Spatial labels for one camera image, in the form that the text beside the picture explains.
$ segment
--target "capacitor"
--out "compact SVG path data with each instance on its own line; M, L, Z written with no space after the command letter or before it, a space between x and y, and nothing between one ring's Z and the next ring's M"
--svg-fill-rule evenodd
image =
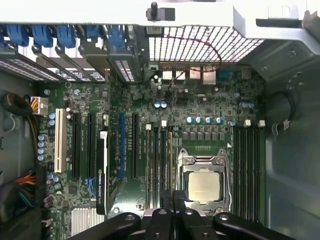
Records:
M43 160L45 160L46 158L47 158L47 155L45 155L45 154L40 154L40 155L38 155L37 157L36 157L37 159L38 159L38 161L43 161Z
M46 178L47 178L48 180L52 180L52 179L54 178L54 175L50 172L50 173L48 173L48 174L46 175Z
M228 121L228 126L234 127L235 125L237 125L235 121Z
M50 119L49 126L54 126L56 124L56 121L53 119Z
M54 189L60 189L61 188L61 184L60 183L57 183L53 186Z
M208 117L205 118L205 123L206 124L210 124L211 122L212 122L211 117L208 116Z
M216 117L214 121L215 121L216 124L221 124L222 123L222 118L221 117Z
M49 113L49 119L55 119L56 114L54 112Z
M201 123L201 117L197 116L197 117L195 118L195 122L196 122L197 124L200 124L200 123Z
M50 202L48 202L48 203L45 203L43 206L44 206L45 209L51 208L51 207L54 206L54 202L53 202L53 201L50 201Z
M159 101L156 101L153 105L154 105L154 107L155 107L156 109L158 109L158 108L160 108L161 103L160 103Z
M165 109L167 107L167 103L165 101L161 102L161 108Z
M46 142L46 141L39 141L38 142L38 147L39 148L44 148L44 147L46 147L48 145L48 142Z
M239 106L242 108L247 108L247 107L249 107L249 103L247 101L242 101L242 102L240 102Z
M73 112L73 110L72 110L70 107L67 107L67 108L65 109L65 111L66 111L67 113L69 113L69 114L72 114L72 112Z
M39 134L38 135L38 140L39 141L47 141L48 140L48 136L46 134Z
M194 121L194 119L193 119L191 116L188 116L188 117L186 118L186 122L187 122L188 124L192 124L193 121Z
M50 202L52 202L54 199L55 199L55 197L51 194L51 195L47 196L45 199L43 199L43 203L44 203L44 204L50 203Z
M42 155L42 154L45 154L47 152L47 150L45 148L43 148L43 147L40 147L40 148L38 148L37 152L38 152L39 155Z
M60 176L58 176L58 175L55 175L55 176L53 177L53 179L52 179L52 181L53 181L54 183L59 182L59 180L60 180Z

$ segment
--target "blue pcie slot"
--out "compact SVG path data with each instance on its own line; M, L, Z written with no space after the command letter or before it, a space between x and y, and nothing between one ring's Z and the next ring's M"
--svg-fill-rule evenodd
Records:
M119 160L120 169L118 173L119 179L125 178L125 114L123 112L119 113Z

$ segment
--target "white pci slot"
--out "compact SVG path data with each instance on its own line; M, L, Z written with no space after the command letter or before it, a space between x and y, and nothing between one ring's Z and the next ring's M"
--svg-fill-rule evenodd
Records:
M63 108L55 110L54 134L54 172L62 173L67 167L67 112Z

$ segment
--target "motherboard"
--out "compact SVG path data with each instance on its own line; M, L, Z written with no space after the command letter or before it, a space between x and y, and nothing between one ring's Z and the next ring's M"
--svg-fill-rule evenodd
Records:
M258 220L260 77L235 72L215 84L123 86L111 74L104 83L39 89L49 107L38 161L47 169L50 239L67 239L122 212L142 217L161 206L165 190L184 190L186 206L207 216L229 211Z

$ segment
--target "red wire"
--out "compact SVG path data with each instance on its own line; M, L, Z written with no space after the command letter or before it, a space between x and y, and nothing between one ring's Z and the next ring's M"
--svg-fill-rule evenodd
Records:
M187 70L192 70L192 71L195 71L195 72L200 72L200 73L211 73L211 72L215 72L217 71L221 65L222 65L222 58L221 58L221 55L218 53L218 51L214 48L214 46L212 46L212 44L210 44L209 42L206 42L206 41L201 41L200 39L196 39L196 38L184 38L184 37L179 37L179 36L169 36L169 35L165 35L164 36L165 38L167 39L180 39L180 40L187 40L187 41L196 41L198 43L202 43L210 48L213 49L213 51L217 54L218 56L218 59L219 59L219 65L216 66L215 68L212 67L212 69L210 70L201 70L201 69L196 69L196 68L187 68L185 69L179 76L175 77L171 83L169 84L168 86L168 89L170 89L170 87L174 84L175 80L177 80L177 78L179 78L182 74L184 74Z

